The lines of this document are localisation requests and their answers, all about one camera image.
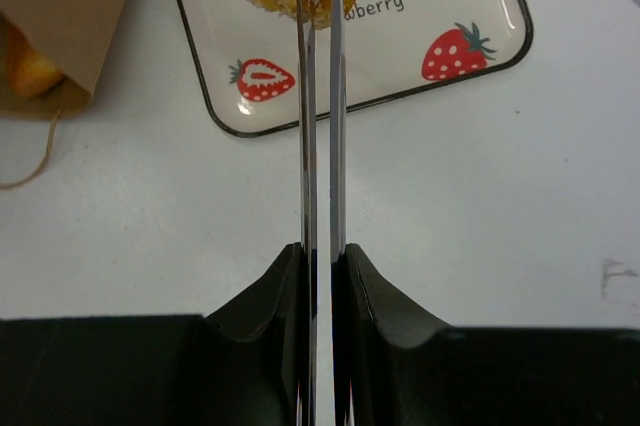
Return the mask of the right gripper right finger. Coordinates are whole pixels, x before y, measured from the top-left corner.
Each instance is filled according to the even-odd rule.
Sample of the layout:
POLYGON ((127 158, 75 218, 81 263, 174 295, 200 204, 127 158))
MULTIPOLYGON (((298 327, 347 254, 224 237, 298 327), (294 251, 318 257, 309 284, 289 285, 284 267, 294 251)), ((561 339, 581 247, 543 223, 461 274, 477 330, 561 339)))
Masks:
POLYGON ((422 349, 446 323, 388 281, 361 246, 341 259, 341 394, 356 425, 448 425, 422 349))

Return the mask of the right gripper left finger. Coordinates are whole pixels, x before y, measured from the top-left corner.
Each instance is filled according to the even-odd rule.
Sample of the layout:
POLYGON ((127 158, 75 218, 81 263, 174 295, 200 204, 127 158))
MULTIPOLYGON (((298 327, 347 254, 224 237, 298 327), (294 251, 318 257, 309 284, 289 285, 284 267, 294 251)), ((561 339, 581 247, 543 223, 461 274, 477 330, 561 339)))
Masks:
POLYGON ((296 423, 301 257, 300 244, 285 246, 260 278, 205 319, 203 425, 296 423))

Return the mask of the metal tongs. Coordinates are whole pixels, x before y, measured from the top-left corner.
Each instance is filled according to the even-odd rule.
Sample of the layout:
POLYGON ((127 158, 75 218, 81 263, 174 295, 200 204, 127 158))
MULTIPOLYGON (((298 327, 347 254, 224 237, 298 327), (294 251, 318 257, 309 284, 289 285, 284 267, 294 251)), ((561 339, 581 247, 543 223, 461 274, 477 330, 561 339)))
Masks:
POLYGON ((312 9, 319 0, 296 0, 300 141, 301 263, 298 299, 304 340, 297 424, 318 422, 318 316, 331 321, 333 418, 353 422, 352 385, 344 326, 338 312, 346 261, 347 80, 344 0, 330 0, 328 31, 312 9))

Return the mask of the brown paper bag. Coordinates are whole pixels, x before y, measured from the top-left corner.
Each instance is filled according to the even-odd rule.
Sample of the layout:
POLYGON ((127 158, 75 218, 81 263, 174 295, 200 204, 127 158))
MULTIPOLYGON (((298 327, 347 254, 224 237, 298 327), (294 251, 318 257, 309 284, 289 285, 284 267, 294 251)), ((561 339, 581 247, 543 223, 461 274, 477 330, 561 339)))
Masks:
POLYGON ((53 148, 57 122, 82 112, 90 103, 126 0, 1 0, 1 115, 42 120, 49 137, 40 175, 53 148), (6 72, 7 24, 19 28, 65 79, 44 94, 22 98, 12 91, 6 72))

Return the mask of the orange fake bread roll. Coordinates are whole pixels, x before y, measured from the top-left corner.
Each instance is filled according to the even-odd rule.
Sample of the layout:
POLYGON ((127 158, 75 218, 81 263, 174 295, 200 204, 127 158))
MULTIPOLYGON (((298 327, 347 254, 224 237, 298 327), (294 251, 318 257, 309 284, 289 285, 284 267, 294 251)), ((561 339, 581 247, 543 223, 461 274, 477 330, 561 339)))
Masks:
POLYGON ((65 74, 36 51, 12 23, 7 24, 6 72, 9 87, 22 98, 44 94, 65 79, 65 74))

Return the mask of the strawberry print tray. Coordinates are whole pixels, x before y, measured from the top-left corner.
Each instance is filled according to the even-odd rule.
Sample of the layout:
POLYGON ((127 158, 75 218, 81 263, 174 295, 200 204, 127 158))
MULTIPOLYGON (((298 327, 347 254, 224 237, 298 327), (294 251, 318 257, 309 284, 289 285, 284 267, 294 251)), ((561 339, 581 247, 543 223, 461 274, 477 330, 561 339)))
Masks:
MULTIPOLYGON (((255 137, 298 123, 295 23, 247 0, 177 0, 206 107, 255 137)), ((357 0, 344 21, 357 110, 509 68, 527 53, 525 0, 357 0)))

